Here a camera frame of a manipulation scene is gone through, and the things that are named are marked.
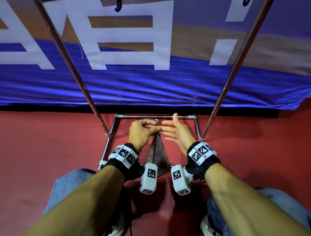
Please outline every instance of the white shoe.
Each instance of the white shoe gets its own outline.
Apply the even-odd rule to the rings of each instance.
[[[209,222],[208,222],[208,217],[207,215],[204,217],[200,224],[200,229],[201,229],[201,235],[202,236],[220,236],[216,231],[214,231]]]
[[[103,236],[121,236],[123,234],[124,229],[125,229],[125,220],[123,214],[121,214],[119,222],[114,227],[112,227],[112,233],[108,235],[104,233]]]

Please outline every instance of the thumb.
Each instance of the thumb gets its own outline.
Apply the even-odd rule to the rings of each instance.
[[[173,122],[174,122],[174,125],[175,125],[176,128],[180,128],[180,127],[183,126],[183,125],[179,122],[179,120],[178,120],[178,115],[177,115],[177,113],[175,113],[175,114],[173,115]]]
[[[155,134],[156,132],[160,131],[161,127],[160,126],[152,126],[148,129],[149,131],[149,134],[150,135],[153,135]]]

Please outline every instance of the forearm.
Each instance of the forearm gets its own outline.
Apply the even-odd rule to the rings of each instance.
[[[205,180],[234,235],[310,235],[280,207],[222,165],[212,165]]]
[[[123,174],[106,166],[45,214],[26,235],[102,236],[123,183]]]

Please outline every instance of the red floor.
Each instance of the red floor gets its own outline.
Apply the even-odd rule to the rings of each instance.
[[[113,115],[103,118],[111,126]],[[310,101],[278,119],[217,116],[206,141],[248,184],[278,188],[311,210],[310,120]],[[206,122],[207,116],[199,117],[201,130]],[[127,141],[130,124],[121,120],[112,147]],[[57,177],[78,168],[97,169],[106,138],[93,114],[0,111],[0,140],[0,235],[14,236],[40,218]],[[175,144],[163,143],[171,164],[185,164]],[[153,195],[138,193],[137,186],[131,191],[134,236],[198,235],[206,186],[178,197],[165,175]]]

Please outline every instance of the leg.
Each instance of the leg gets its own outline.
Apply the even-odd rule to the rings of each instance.
[[[96,174],[96,172],[89,169],[78,169],[59,177],[55,181],[49,203],[46,206],[43,214],[51,210],[65,197],[67,197],[67,195],[71,193],[76,187],[78,187],[88,178],[92,177],[94,174]]]
[[[258,190],[261,194],[269,198],[297,222],[303,225],[309,232],[311,232],[311,214],[295,199],[286,193],[272,188],[264,188]],[[221,212],[216,204],[214,197],[211,195],[207,203],[207,215],[210,226],[220,235],[232,236],[225,219],[222,217]]]

